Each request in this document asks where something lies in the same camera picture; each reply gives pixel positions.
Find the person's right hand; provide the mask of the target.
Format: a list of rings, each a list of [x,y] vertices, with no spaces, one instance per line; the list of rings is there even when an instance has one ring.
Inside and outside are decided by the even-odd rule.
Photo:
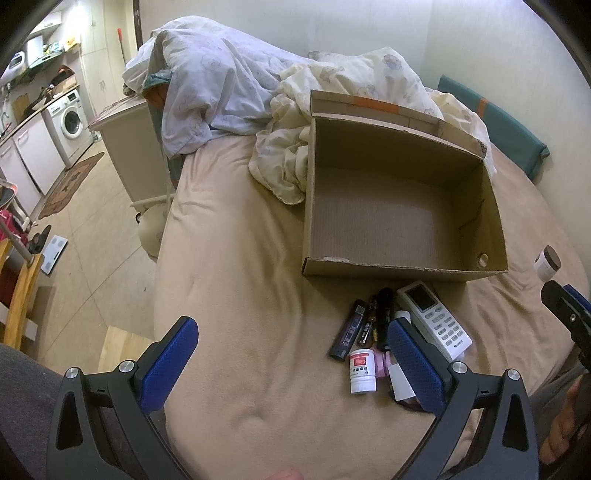
[[[566,393],[562,409],[552,421],[549,434],[542,443],[539,456],[540,461],[545,465],[554,463],[569,449],[570,439],[576,431],[575,402],[584,378],[585,375],[580,375],[570,386]]]

